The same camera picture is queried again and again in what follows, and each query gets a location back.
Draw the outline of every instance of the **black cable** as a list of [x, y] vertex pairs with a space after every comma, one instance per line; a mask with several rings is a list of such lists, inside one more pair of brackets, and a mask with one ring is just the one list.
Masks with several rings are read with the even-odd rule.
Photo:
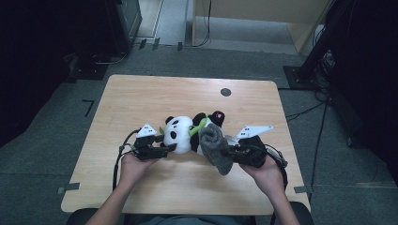
[[[322, 103], [328, 103], [329, 104], [329, 94], [327, 92], [324, 92], [323, 90], [324, 89], [315, 90], [314, 96], [315, 96], [316, 100], [318, 100], [318, 101], [320, 101]], [[318, 96], [319, 91], [322, 91], [321, 93], [325, 95], [326, 99], [319, 98], [319, 96]]]
[[315, 43], [318, 41], [318, 37], [323, 34], [325, 31], [325, 26], [322, 27], [322, 29], [318, 32], [318, 34], [316, 34], [315, 36], [315, 32], [313, 33], [313, 46], [315, 45]]
[[321, 103], [319, 103], [319, 104], [313, 106], [312, 108], [310, 108], [310, 109], [308, 109], [308, 110], [305, 110], [305, 111], [303, 111], [303, 112], [299, 112], [299, 113], [287, 115], [287, 116], [285, 117], [286, 119], [289, 118], [289, 117], [292, 117], [292, 116], [294, 116], [294, 117], [291, 118], [291, 119], [288, 119], [286, 122], [292, 121], [292, 120], [298, 118], [299, 116], [301, 116], [301, 115], [303, 115], [303, 114], [305, 114], [305, 113], [309, 113], [311, 110], [313, 110], [313, 109], [315, 109], [315, 108], [317, 108], [317, 107], [319, 107], [319, 106], [321, 106], [321, 105], [323, 105], [323, 104], [325, 104], [325, 103], [324, 103], [324, 102], [321, 102]]
[[278, 87], [278, 91], [301, 91], [301, 90], [292, 89], [290, 87]]
[[276, 150], [276, 148], [272, 147], [271, 145], [269, 145], [269, 144], [267, 144], [267, 143], [265, 143], [264, 146], [265, 146], [265, 147], [270, 147], [270, 148], [272, 148], [273, 150], [279, 152], [278, 150]]
[[211, 0], [210, 3], [208, 4], [208, 14], [207, 14], [207, 23], [206, 20], [205, 21], [205, 26], [207, 28], [207, 35], [205, 37], [205, 39], [202, 41], [201, 44], [199, 45], [192, 45], [192, 47], [202, 47], [204, 46], [209, 40], [210, 40], [210, 14], [211, 14]]
[[117, 155], [116, 163], [115, 163], [115, 166], [114, 166], [114, 180], [113, 180], [113, 184], [112, 184], [112, 190], [115, 190], [116, 185], [117, 185], [117, 172], [119, 170], [119, 161], [124, 155], [126, 155], [129, 152], [131, 152], [131, 151], [129, 151], [129, 152], [123, 153], [123, 150], [125, 149], [126, 145], [130, 145], [129, 143], [127, 143], [129, 141], [129, 138], [134, 133], [138, 133], [138, 131], [140, 131], [140, 129], [136, 129], [132, 133], [130, 133], [129, 136], [127, 136], [126, 140], [123, 142], [123, 144], [121, 146], [119, 146], [119, 154]]
[[[320, 144], [320, 141], [321, 141], [323, 127], [324, 127], [324, 124], [325, 124], [325, 117], [326, 117], [327, 108], [328, 108], [328, 103], [325, 104], [325, 109], [324, 109], [324, 112], [323, 112], [323, 115], [322, 115], [321, 128], [319, 129], [318, 138], [316, 140], [316, 147], [315, 147], [315, 153], [314, 153], [314, 164], [313, 164], [313, 174], [311, 176], [311, 188], [313, 188], [313, 186], [314, 186], [316, 160], [317, 160], [317, 156], [318, 156], [318, 148], [319, 148], [319, 144]], [[310, 203], [311, 203], [311, 198], [312, 197], [313, 197], [313, 193], [310, 193], [310, 197], [309, 197], [309, 202]]]
[[113, 65], [113, 64], [118, 64], [118, 63], [120, 63], [121, 61], [123, 61], [123, 59], [125, 59], [126, 56], [127, 56], [127, 54], [126, 54], [126, 53], [123, 53], [123, 56], [122, 56], [119, 60], [116, 60], [116, 61], [114, 61], [114, 62], [104, 62], [104, 63], [102, 63], [102, 62], [94, 62], [94, 63], [95, 63], [95, 64], [98, 64], [98, 65]]
[[330, 87], [329, 81], [326, 77], [330, 74], [334, 67], [334, 58], [329, 53], [329, 50], [324, 54], [321, 59], [316, 62], [316, 71], [314, 72], [312, 81], [318, 85], [321, 89]]

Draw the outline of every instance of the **stuffed animal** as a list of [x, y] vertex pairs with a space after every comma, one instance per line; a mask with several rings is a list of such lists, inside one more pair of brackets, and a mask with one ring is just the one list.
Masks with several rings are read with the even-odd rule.
[[222, 127], [225, 114], [220, 111], [216, 111], [211, 115], [207, 115], [204, 112], [200, 112], [193, 118], [193, 127], [190, 129], [191, 136], [191, 149], [197, 154], [203, 155], [202, 147], [199, 143], [199, 131], [202, 128], [207, 127], [209, 124], [215, 124], [219, 128]]
[[183, 154], [191, 151], [190, 129], [193, 125], [192, 120], [188, 116], [169, 116], [166, 119], [165, 129], [161, 128], [161, 134], [164, 135], [161, 145], [168, 146], [176, 143], [177, 154]]
[[203, 155], [199, 145], [199, 130], [212, 123], [218, 127], [222, 126], [224, 113], [216, 111], [211, 115], [200, 112], [190, 119], [188, 116], [169, 116], [166, 119], [165, 129], [161, 128], [164, 135], [163, 146], [176, 143], [175, 153], [183, 154], [193, 150], [199, 155]]
[[228, 151], [229, 145], [222, 135], [222, 123], [225, 115], [216, 111], [211, 115], [203, 112], [196, 114], [191, 120], [188, 116], [169, 116], [166, 128], [161, 128], [164, 135], [162, 146], [176, 143], [175, 153], [183, 154], [193, 150], [205, 156], [217, 167], [221, 175], [227, 175], [232, 168], [231, 158], [222, 154]]

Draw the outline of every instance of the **gray carpet floor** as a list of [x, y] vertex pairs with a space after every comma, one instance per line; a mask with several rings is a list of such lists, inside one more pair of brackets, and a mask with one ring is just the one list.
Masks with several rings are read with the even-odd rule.
[[[283, 66], [300, 66], [305, 56], [150, 45], [134, 47], [110, 65], [103, 81], [62, 83], [29, 129], [0, 149], [0, 224], [65, 224], [62, 194], [112, 74], [181, 76], [274, 81], [288, 88]], [[280, 90], [284, 113], [319, 104], [314, 91]], [[93, 109], [85, 116], [89, 102]], [[317, 154], [317, 137], [326, 109]], [[386, 165], [367, 149], [346, 145], [346, 134], [332, 104], [288, 122], [304, 183], [311, 186], [315, 224], [397, 224], [398, 188]], [[269, 217], [257, 217], [268, 224]]]

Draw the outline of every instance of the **gray sock puppet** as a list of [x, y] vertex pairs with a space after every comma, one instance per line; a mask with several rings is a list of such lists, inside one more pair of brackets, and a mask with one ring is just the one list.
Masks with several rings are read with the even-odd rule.
[[221, 175], [227, 175], [231, 171], [234, 162], [222, 154], [223, 149], [228, 151], [228, 142], [217, 125], [209, 124], [199, 130], [199, 144], [203, 155], [217, 167]]

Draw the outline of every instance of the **person's left hand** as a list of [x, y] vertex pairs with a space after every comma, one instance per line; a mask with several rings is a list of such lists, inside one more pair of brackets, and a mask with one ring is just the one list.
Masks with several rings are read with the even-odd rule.
[[158, 159], [141, 161], [133, 153], [128, 153], [121, 160], [121, 172], [118, 187], [132, 189], [145, 171]]

